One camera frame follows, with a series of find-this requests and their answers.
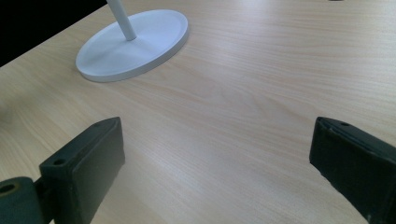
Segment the white lamp base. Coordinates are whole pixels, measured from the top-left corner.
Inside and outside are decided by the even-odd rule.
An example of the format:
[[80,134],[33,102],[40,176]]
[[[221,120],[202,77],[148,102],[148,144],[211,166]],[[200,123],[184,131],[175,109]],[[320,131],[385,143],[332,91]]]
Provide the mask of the white lamp base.
[[186,43],[189,24],[174,10],[152,10],[128,17],[137,38],[127,41],[117,22],[85,43],[76,66],[88,80],[119,81],[155,68],[175,55]]

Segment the wooden table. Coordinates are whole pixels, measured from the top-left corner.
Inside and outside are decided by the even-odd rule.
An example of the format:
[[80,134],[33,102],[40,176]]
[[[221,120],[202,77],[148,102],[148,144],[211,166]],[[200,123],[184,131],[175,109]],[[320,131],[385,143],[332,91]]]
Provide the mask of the wooden table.
[[318,116],[396,146],[395,2],[123,4],[182,12],[188,42],[144,75],[90,82],[75,59],[115,21],[105,6],[1,67],[1,180],[36,180],[44,159],[120,117],[126,164],[92,223],[367,223],[308,155]]

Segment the round white base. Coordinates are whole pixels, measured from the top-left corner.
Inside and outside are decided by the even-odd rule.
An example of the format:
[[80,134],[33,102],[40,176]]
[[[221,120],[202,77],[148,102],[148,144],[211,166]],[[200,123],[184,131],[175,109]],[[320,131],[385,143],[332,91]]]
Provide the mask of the round white base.
[[155,68],[186,43],[186,17],[173,10],[152,10],[128,17],[137,38],[127,41],[117,22],[85,43],[76,66],[88,80],[119,81]]

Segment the dark background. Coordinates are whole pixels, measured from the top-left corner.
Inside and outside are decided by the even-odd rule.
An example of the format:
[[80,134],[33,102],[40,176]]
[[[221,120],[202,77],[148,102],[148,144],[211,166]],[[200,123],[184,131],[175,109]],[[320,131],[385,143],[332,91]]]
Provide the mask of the dark background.
[[0,66],[105,4],[106,0],[0,0]]

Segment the wood grain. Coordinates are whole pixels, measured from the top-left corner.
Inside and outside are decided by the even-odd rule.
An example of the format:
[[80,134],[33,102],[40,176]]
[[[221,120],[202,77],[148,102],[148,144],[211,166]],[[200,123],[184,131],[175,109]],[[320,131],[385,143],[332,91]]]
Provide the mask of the wood grain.
[[81,46],[102,7],[0,69],[0,179],[121,117],[127,162],[92,223],[367,223],[308,161],[318,116],[396,146],[390,1],[123,1],[171,8],[191,34],[139,77],[93,83]]

